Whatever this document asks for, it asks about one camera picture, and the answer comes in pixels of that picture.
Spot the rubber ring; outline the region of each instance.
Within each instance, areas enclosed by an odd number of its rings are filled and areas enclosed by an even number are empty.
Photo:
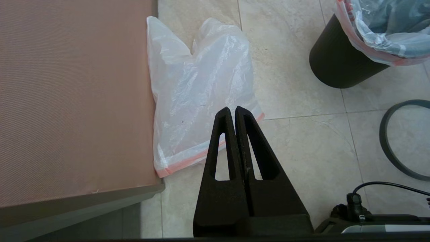
[[[391,149],[390,144],[388,143],[388,137],[387,137],[388,121],[390,120],[391,116],[395,111],[397,111],[399,108],[406,105],[417,105],[417,106],[430,109],[430,101],[421,100],[421,99],[409,100],[392,106],[384,114],[381,121],[381,125],[379,126],[379,142],[381,143],[381,147],[385,155],[397,169],[399,169],[401,172],[415,179],[430,181],[430,176],[424,176],[419,173],[416,173],[411,169],[407,168],[403,163],[401,163],[399,159],[394,155],[394,152]]]

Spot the trash bag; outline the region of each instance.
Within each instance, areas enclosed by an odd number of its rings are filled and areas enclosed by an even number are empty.
[[[215,114],[242,106],[264,114],[253,91],[249,42],[234,25],[209,18],[193,54],[162,22],[147,18],[148,63],[156,102],[154,166],[159,177],[206,158]],[[219,149],[225,148],[224,135]]]
[[[336,0],[335,15],[351,44],[386,65],[430,57],[430,0]]]

